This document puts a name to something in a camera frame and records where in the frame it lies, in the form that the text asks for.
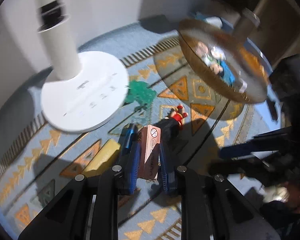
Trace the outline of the right hand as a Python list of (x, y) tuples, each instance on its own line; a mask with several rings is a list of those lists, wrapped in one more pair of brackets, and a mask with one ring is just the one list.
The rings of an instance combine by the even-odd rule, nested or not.
[(266, 187), (263, 201), (278, 210), (300, 213), (300, 187), (285, 182), (283, 184)]

